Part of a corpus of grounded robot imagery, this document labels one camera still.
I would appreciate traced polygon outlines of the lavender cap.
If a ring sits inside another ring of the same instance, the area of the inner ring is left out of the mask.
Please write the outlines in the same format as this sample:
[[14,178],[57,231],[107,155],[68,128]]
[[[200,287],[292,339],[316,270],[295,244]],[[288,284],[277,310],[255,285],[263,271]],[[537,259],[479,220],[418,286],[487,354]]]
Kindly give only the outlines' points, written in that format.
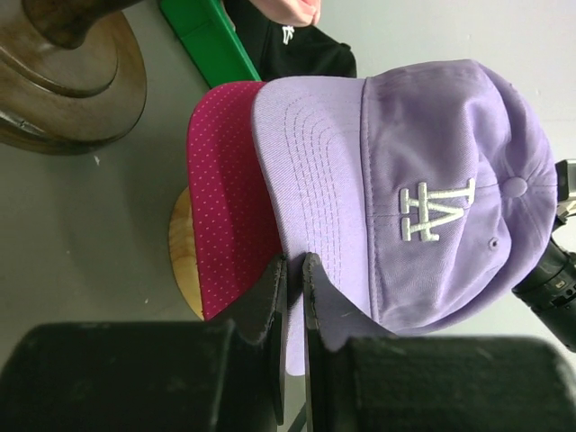
[[372,321],[414,336],[485,309],[545,252],[549,140],[527,99],[476,61],[276,79],[257,92],[251,126],[289,260],[290,375],[305,372],[309,253]]

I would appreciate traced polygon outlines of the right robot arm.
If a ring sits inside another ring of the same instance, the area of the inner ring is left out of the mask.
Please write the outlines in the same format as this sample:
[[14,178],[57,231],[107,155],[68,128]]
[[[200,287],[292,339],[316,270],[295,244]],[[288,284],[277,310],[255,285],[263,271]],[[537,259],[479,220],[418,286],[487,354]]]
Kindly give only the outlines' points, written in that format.
[[535,268],[512,289],[569,351],[575,352],[575,253],[553,238]]

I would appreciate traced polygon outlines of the magenta cap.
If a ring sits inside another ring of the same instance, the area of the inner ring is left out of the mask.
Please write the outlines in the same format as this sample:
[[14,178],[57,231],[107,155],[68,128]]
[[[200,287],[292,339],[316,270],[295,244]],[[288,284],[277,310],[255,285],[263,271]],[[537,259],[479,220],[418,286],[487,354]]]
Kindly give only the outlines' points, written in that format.
[[211,320],[280,254],[278,228],[253,143],[258,81],[211,89],[189,121],[186,162],[202,314]]

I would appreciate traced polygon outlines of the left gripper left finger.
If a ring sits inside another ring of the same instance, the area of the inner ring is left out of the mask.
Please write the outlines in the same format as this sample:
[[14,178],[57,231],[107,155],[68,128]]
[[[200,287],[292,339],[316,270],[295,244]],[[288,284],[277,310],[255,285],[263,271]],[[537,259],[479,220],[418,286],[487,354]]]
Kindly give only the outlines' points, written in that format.
[[274,256],[256,283],[231,305],[231,317],[242,337],[262,351],[258,371],[272,403],[274,420],[284,423],[287,331],[287,263]]

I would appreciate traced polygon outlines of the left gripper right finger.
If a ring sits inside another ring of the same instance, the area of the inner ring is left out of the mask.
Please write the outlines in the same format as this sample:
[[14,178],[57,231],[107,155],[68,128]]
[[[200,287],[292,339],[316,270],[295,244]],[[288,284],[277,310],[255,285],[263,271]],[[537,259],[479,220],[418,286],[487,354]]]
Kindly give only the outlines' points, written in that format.
[[391,338],[329,279],[320,257],[302,265],[305,323],[306,414],[309,431],[361,431],[362,402],[349,340]]

